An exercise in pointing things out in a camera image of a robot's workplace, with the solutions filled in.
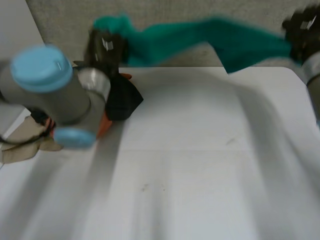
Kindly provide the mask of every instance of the white surface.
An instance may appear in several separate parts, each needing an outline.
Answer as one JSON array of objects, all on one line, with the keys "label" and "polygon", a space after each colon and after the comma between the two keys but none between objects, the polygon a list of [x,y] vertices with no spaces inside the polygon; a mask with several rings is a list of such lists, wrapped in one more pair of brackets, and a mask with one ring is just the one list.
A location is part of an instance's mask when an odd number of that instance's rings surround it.
[{"label": "white surface", "polygon": [[291,70],[125,72],[144,102],[94,148],[4,165],[1,239],[319,239],[301,165],[320,173],[320,135]]},{"label": "white surface", "polygon": [[[27,47],[42,43],[26,1],[0,0],[0,61],[12,58]],[[19,106],[0,104],[0,134],[8,129],[21,111]]]}]

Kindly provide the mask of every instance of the light blue robot joint cap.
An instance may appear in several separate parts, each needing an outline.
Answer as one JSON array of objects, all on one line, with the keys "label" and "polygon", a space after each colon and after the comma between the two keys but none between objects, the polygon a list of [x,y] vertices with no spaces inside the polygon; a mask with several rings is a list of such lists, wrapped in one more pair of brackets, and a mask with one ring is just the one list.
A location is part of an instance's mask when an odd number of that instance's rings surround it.
[{"label": "light blue robot joint cap", "polygon": [[83,129],[57,127],[53,132],[53,139],[66,148],[89,148],[95,143],[96,135]]},{"label": "light blue robot joint cap", "polygon": [[71,63],[53,45],[37,45],[20,52],[12,59],[10,70],[14,81],[33,93],[54,92],[73,76]]}]

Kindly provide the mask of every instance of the teal cloth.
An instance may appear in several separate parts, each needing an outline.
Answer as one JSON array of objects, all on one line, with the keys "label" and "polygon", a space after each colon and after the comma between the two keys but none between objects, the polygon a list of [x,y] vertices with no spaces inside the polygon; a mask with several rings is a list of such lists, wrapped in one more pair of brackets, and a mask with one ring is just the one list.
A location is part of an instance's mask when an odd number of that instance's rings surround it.
[{"label": "teal cloth", "polygon": [[292,48],[281,36],[224,17],[156,24],[138,31],[124,15],[104,16],[93,26],[128,40],[126,64],[132,67],[154,66],[192,46],[208,42],[227,73],[232,73],[268,58],[289,58]]}]

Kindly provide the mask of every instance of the blurry robot arm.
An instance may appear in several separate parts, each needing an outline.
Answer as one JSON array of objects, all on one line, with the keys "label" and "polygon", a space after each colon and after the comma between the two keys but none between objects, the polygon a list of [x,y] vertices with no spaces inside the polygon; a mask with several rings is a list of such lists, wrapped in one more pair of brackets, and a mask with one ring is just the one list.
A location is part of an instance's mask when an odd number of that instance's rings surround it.
[{"label": "blurry robot arm", "polygon": [[320,5],[296,11],[282,23],[292,45],[291,58],[302,64],[305,83],[320,126]]},{"label": "blurry robot arm", "polygon": [[[58,144],[90,147],[103,119],[125,120],[143,100],[132,83],[119,73],[125,46],[119,35],[92,30],[80,69],[73,68],[52,45],[31,47],[2,64],[1,101],[23,105],[41,124],[48,116],[56,124],[53,138]],[[50,122],[43,135],[12,143],[37,141],[52,128]]]}]

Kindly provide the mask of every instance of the beige cloth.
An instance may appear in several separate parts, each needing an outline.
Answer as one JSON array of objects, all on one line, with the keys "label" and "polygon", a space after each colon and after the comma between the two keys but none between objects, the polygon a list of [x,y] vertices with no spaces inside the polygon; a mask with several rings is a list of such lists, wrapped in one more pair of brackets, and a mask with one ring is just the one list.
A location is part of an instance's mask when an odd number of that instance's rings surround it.
[{"label": "beige cloth", "polygon": [[[27,116],[23,123],[8,137],[8,140],[27,140],[33,136],[39,135],[44,130],[44,126],[37,124],[31,116]],[[51,137],[46,137],[37,142],[22,146],[3,144],[1,147],[1,161],[4,164],[16,163],[31,159],[37,154],[38,150],[53,152],[60,151],[62,148],[63,147],[55,143]]]}]

